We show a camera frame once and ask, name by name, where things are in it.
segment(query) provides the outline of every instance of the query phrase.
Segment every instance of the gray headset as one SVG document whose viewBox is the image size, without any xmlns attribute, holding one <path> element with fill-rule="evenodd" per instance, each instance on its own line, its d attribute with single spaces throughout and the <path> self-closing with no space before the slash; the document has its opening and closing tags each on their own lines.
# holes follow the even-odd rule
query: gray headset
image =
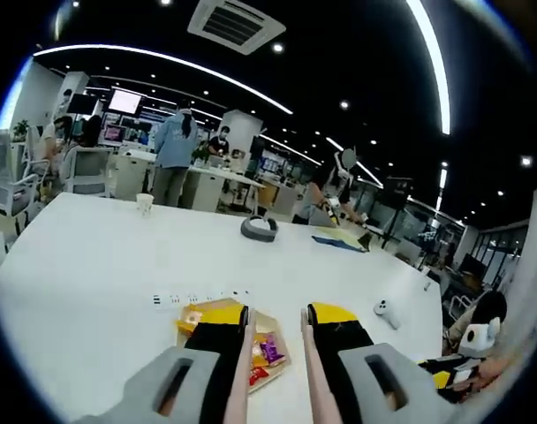
<svg viewBox="0 0 537 424">
<path fill-rule="evenodd" d="M 266 228 L 259 228 L 255 225 L 252 225 L 251 222 L 255 219 L 261 219 L 270 225 L 270 230 Z M 264 241 L 270 243 L 275 241 L 276 234 L 278 233 L 278 225 L 276 221 L 272 218 L 265 219 L 262 216 L 250 216 L 241 224 L 241 234 L 243 234 L 248 239 Z"/>
</svg>

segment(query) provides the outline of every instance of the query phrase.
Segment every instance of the blue jacket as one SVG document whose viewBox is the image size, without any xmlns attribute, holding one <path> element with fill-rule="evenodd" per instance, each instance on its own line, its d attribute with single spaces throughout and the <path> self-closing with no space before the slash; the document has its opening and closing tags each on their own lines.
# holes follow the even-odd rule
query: blue jacket
<svg viewBox="0 0 537 424">
<path fill-rule="evenodd" d="M 189 167 L 192 161 L 192 152 L 198 146 L 198 126 L 192 118 L 190 121 L 190 134 L 188 138 L 182 133 L 184 113 L 190 110 L 181 110 L 176 115 L 167 118 L 155 134 L 155 153 L 157 168 L 173 168 L 175 166 Z"/>
</svg>

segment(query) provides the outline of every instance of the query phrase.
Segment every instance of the paper cup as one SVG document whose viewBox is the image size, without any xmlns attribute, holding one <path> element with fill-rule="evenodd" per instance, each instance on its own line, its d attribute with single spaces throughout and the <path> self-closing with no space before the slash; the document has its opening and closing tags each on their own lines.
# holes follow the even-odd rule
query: paper cup
<svg viewBox="0 0 537 424">
<path fill-rule="evenodd" d="M 137 209 L 142 215 L 148 215 L 151 213 L 151 207 L 153 206 L 153 197 L 150 194 L 139 193 L 137 194 Z"/>
</svg>

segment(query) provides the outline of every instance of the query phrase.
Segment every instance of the red snack package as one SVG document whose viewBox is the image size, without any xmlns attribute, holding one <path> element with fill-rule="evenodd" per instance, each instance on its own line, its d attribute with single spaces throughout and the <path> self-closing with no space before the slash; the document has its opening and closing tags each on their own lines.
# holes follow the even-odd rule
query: red snack package
<svg viewBox="0 0 537 424">
<path fill-rule="evenodd" d="M 254 385 L 257 380 L 260 380 L 261 378 L 268 377 L 269 373 L 265 371 L 263 367 L 255 367 L 251 369 L 251 373 L 249 374 L 249 385 Z"/>
</svg>

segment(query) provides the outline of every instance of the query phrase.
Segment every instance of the office chair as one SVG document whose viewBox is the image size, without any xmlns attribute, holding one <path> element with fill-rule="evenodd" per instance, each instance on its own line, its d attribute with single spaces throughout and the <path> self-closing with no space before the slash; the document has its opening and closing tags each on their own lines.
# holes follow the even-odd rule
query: office chair
<svg viewBox="0 0 537 424">
<path fill-rule="evenodd" d="M 39 184 L 42 184 L 49 172 L 50 162 L 48 159 L 34 160 L 34 149 L 40 140 L 41 136 L 36 128 L 32 126 L 27 128 L 26 149 L 23 152 L 24 158 L 22 162 L 26 164 L 23 177 L 37 174 L 39 176 Z"/>
<path fill-rule="evenodd" d="M 10 166 L 11 136 L 9 131 L 0 131 L 0 214 L 15 219 L 17 235 L 21 233 L 18 216 L 25 214 L 25 226 L 34 203 L 39 176 L 32 174 L 19 181 L 13 180 Z"/>
<path fill-rule="evenodd" d="M 74 148 L 70 177 L 64 181 L 69 193 L 110 197 L 108 174 L 113 148 Z"/>
</svg>

